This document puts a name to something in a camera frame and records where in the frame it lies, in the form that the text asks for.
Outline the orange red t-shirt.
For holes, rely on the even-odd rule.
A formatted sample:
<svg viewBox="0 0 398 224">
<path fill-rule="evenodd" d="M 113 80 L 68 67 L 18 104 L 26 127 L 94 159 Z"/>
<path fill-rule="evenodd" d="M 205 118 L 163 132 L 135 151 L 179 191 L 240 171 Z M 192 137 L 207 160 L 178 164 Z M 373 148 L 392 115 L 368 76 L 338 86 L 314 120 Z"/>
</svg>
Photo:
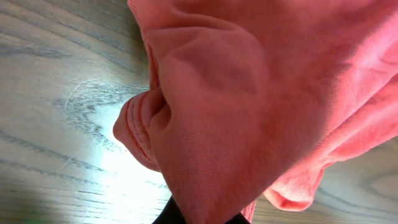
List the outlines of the orange red t-shirt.
<svg viewBox="0 0 398 224">
<path fill-rule="evenodd" d="M 397 136 L 394 0 L 133 0 L 150 71 L 115 138 L 188 223 L 299 212 L 324 170 Z"/>
</svg>

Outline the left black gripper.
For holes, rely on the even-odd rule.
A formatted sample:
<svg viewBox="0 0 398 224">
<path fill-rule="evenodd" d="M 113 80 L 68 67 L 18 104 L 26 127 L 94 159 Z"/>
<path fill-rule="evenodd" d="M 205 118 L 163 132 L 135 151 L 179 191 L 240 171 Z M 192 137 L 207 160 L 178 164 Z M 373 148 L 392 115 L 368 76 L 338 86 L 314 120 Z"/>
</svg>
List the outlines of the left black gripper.
<svg viewBox="0 0 398 224">
<path fill-rule="evenodd" d="M 173 197 L 170 197 L 160 215 L 152 224 L 187 224 Z M 249 224 L 242 213 L 235 215 L 225 224 Z"/>
</svg>

